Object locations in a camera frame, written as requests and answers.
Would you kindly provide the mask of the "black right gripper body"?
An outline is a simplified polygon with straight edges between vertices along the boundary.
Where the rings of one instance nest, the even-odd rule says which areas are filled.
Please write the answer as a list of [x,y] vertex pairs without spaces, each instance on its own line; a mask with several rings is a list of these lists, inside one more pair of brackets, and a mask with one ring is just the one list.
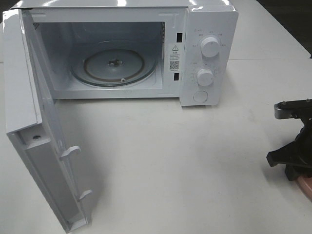
[[304,123],[303,128],[291,144],[291,165],[287,165],[285,173],[289,181],[302,175],[312,176],[312,119]]

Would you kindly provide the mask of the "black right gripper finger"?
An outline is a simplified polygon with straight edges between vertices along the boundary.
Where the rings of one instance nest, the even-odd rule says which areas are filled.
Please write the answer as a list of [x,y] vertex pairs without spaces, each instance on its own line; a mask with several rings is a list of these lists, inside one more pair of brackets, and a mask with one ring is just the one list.
[[312,150],[304,144],[291,142],[278,150],[268,152],[266,159],[271,167],[278,164],[301,168],[312,167]]

